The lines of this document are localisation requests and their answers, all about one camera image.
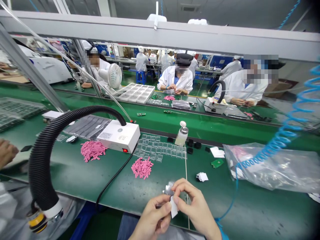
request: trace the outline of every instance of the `black power cord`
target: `black power cord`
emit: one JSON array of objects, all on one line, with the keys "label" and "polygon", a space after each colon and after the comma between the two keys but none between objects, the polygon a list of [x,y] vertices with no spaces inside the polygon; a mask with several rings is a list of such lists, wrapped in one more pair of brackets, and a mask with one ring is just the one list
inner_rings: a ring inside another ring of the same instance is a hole
[{"label": "black power cord", "polygon": [[103,188],[103,190],[100,192],[100,194],[99,194],[99,196],[98,196],[98,198],[97,198],[97,201],[96,201],[96,206],[95,206],[96,211],[97,211],[98,213],[101,213],[101,212],[103,212],[103,211],[105,211],[105,210],[107,209],[107,208],[105,208],[103,211],[99,211],[99,202],[100,202],[100,198],[101,198],[103,192],[107,189],[107,187],[108,187],[109,184],[113,181],[113,179],[121,172],[121,170],[125,167],[125,165],[127,165],[127,163],[130,161],[130,159],[131,159],[132,156],[133,156],[134,151],[136,150],[136,147],[137,147],[137,144],[136,144],[136,146],[134,147],[134,149],[133,149],[130,157],[128,158],[128,160],[122,165],[122,167],[117,171],[117,173],[110,179],[110,181],[107,183],[107,185],[105,185],[104,188]]},{"label": "black power cord", "polygon": [[214,110],[215,110],[215,109],[212,109],[211,107],[209,107],[209,106],[207,106],[207,105],[204,105],[204,103],[202,103],[199,98],[197,98],[197,102],[198,102],[198,100],[199,100],[199,102],[200,102],[203,106],[206,106],[207,108],[210,108],[211,111],[214,111]]}]

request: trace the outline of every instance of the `black cap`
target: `black cap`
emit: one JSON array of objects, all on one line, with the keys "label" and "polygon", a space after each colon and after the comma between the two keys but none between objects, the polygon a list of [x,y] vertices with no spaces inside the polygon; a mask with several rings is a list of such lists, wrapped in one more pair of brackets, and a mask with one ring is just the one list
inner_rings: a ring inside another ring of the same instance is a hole
[{"label": "black cap", "polygon": [[178,53],[177,54],[177,65],[179,67],[190,67],[193,56],[187,53]]}]

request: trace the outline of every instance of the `horizontal metal beam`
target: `horizontal metal beam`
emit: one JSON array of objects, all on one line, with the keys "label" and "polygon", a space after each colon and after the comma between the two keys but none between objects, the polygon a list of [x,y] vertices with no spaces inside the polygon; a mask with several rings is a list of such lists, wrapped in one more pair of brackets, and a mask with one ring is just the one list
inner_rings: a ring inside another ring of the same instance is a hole
[{"label": "horizontal metal beam", "polygon": [[[281,59],[317,62],[320,34],[270,29],[14,11],[36,33],[131,45],[187,49],[221,54],[269,54]],[[9,33],[29,34],[4,11],[0,22]]]}]

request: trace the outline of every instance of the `clear plastic tube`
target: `clear plastic tube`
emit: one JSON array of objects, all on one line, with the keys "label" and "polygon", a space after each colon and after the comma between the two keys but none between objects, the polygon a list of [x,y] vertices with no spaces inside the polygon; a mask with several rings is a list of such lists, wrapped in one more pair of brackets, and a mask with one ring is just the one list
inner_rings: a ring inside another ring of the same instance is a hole
[{"label": "clear plastic tube", "polygon": [[42,37],[40,37],[38,34],[36,34],[32,29],[30,29],[27,25],[25,25],[19,18],[17,18],[7,7],[7,5],[4,4],[2,0],[0,0],[0,5],[3,7],[4,10],[6,10],[7,13],[10,14],[11,17],[13,17],[18,23],[20,23],[22,26],[24,26],[33,36],[38,38],[41,43],[46,45],[47,47],[51,48],[54,50],[56,53],[60,54],[62,58],[65,58],[69,62],[71,62],[76,68],[79,69],[87,78],[91,79],[93,82],[98,84],[100,88],[102,88],[104,91],[106,91],[109,96],[116,102],[116,104],[121,108],[121,110],[124,112],[124,114],[128,117],[129,121],[132,122],[132,119],[129,117],[127,112],[124,110],[124,108],[120,105],[120,103],[114,98],[114,96],[110,93],[108,89],[106,89],[103,85],[101,85],[97,80],[95,80],[89,73],[84,71],[79,65],[77,65],[74,61],[72,61],[70,58],[68,58],[66,55],[64,55],[62,52],[60,52],[58,49],[55,47],[51,46],[49,43],[47,43]]}]

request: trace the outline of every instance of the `white hair cap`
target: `white hair cap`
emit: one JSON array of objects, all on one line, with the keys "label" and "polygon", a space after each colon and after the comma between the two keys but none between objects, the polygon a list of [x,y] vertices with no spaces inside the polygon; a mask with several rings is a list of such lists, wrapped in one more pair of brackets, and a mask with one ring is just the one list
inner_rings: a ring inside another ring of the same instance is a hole
[{"label": "white hair cap", "polygon": [[[86,50],[86,51],[92,48],[92,45],[86,40],[81,40],[81,43],[84,47],[84,50]],[[98,53],[98,49],[96,47],[94,47],[94,48],[92,48],[92,50],[90,52],[91,53]]]}]

